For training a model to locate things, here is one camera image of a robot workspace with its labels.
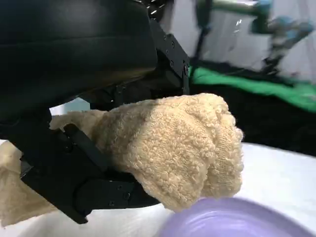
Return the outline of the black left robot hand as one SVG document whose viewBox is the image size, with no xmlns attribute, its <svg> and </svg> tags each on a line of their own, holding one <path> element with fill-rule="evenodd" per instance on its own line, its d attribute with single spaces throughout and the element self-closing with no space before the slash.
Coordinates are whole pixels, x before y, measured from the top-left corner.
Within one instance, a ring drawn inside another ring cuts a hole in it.
<svg viewBox="0 0 316 237">
<path fill-rule="evenodd" d="M 0 222 L 58 208 L 78 224 L 97 209 L 156 205 L 111 167 L 82 128 L 50 128 L 50 109 L 92 109 L 190 93 L 189 60 L 143 0 L 0 3 Z"/>
</svg>

